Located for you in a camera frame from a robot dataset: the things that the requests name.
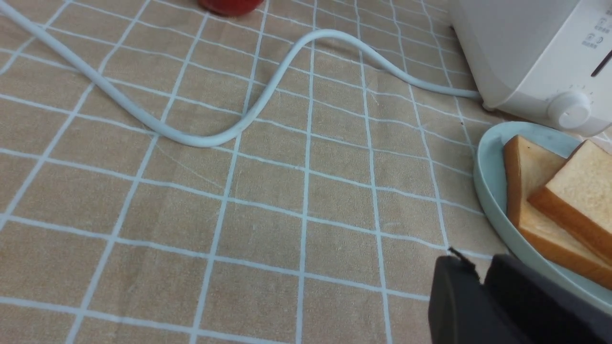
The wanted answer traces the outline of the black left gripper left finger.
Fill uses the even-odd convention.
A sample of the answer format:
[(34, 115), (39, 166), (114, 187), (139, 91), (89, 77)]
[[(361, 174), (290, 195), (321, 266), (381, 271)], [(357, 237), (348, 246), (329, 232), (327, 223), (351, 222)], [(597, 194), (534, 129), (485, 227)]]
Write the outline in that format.
[(433, 344), (515, 344), (516, 333), (503, 320), (481, 284), (476, 266), (456, 249), (436, 259), (428, 323)]

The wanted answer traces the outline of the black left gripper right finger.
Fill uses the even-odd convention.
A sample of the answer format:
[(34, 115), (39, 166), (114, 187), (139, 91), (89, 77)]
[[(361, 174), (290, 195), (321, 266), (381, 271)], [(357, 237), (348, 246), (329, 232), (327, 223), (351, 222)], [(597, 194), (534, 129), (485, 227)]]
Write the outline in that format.
[(607, 313), (509, 255), (495, 255), (485, 289), (534, 344), (610, 344)]

